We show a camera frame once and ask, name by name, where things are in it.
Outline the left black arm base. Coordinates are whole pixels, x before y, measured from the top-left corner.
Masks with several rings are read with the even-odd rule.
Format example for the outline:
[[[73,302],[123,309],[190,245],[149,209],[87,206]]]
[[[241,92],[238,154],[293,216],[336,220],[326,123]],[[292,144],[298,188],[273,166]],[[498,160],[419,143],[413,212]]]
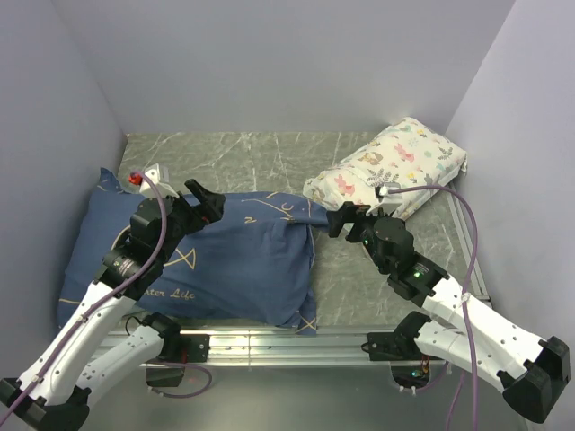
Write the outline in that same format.
[[[185,335],[178,322],[159,312],[147,315],[142,324],[156,330],[164,341],[159,356],[153,360],[160,367],[146,369],[149,390],[172,399],[192,398],[205,392],[213,380],[211,372],[202,366],[208,361],[210,336],[206,333]],[[206,375],[208,381],[202,389],[186,395],[162,391],[162,388],[178,387],[187,369],[196,369]]]

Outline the blue pillowcase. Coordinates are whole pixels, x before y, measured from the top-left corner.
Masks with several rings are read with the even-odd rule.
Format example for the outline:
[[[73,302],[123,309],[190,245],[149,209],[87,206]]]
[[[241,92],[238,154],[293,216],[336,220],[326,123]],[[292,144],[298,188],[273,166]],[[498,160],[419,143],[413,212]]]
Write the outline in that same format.
[[[57,303],[57,325],[72,316],[104,254],[142,202],[102,169],[89,200]],[[223,218],[184,237],[137,307],[173,318],[247,319],[298,335],[316,332],[311,282],[312,230],[327,227],[326,210],[280,192],[228,193]]]

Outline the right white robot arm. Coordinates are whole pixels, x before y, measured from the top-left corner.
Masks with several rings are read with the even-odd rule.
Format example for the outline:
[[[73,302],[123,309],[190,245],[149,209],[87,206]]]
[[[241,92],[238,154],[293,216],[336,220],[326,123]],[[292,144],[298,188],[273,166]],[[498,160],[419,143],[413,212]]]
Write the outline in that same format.
[[[520,416],[545,422],[571,379],[565,342],[523,330],[466,293],[414,249],[403,220],[351,202],[328,212],[327,220],[331,237],[350,224],[347,241],[361,244],[392,289],[418,306],[395,330],[401,356],[434,356],[474,373]]]

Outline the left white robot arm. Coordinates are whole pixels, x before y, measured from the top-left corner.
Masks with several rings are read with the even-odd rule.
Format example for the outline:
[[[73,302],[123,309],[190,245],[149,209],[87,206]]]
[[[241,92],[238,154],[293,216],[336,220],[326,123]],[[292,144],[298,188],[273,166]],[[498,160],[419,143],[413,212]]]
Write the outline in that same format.
[[[105,354],[94,353],[121,318],[163,273],[181,240],[219,221],[226,198],[185,185],[196,206],[163,183],[136,173],[151,196],[130,218],[128,230],[107,252],[74,314],[40,357],[20,376],[1,381],[5,415],[34,430],[78,430],[91,407],[135,368],[147,364],[185,370],[191,343],[172,319],[155,312]]]

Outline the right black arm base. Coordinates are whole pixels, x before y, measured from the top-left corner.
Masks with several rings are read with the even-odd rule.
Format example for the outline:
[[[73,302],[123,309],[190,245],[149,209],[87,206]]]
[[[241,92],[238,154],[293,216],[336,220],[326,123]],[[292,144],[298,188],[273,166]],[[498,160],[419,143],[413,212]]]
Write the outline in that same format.
[[[431,370],[431,360],[436,357],[423,354],[415,343],[420,330],[432,319],[421,312],[410,312],[392,332],[369,332],[361,350],[370,362],[389,362],[394,384],[399,392],[408,391],[413,396],[428,391],[450,373],[445,362],[438,372]]]

